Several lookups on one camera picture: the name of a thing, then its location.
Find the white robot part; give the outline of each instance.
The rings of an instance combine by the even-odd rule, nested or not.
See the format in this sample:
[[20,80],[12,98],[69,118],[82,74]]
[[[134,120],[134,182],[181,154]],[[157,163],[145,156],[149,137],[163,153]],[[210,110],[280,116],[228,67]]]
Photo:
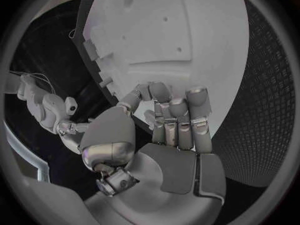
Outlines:
[[[199,81],[209,90],[213,136],[240,87],[249,44],[244,0],[94,0],[83,36],[99,75],[119,100],[136,84],[162,81],[174,98]],[[146,121],[150,101],[134,115]]]

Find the dark background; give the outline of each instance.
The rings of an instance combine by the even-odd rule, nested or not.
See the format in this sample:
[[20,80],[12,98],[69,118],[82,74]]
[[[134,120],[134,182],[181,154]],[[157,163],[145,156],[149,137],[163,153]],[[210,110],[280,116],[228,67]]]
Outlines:
[[[291,17],[292,21],[295,24],[296,28],[300,28],[298,18],[300,14],[300,0],[279,0],[282,6],[285,8],[286,12]],[[19,8],[22,0],[0,0],[1,5],[1,28],[7,26],[7,21],[9,21],[13,15],[15,15],[16,10]],[[231,183],[231,187],[235,188],[235,182],[229,181]],[[299,193],[298,188],[300,187],[300,174],[296,177],[296,180],[288,192],[287,196],[284,198],[282,203],[277,207],[277,209],[272,213],[272,215],[263,223],[266,225],[269,224],[277,224],[280,221],[286,221],[289,218],[289,221],[293,221],[293,223],[297,223],[300,219],[298,218],[298,199]],[[234,189],[232,192],[228,191],[228,193],[234,193],[237,198],[243,199],[243,194],[239,193],[239,190]],[[243,210],[243,204],[246,206],[248,203],[252,201],[243,201],[241,202],[240,209]],[[17,203],[16,199],[13,197],[9,188],[7,187],[4,178],[0,178],[0,214],[2,217],[9,218],[7,221],[10,224],[35,224],[35,222],[27,215],[27,213],[20,207]],[[1,221],[1,224],[6,224],[5,219]]]

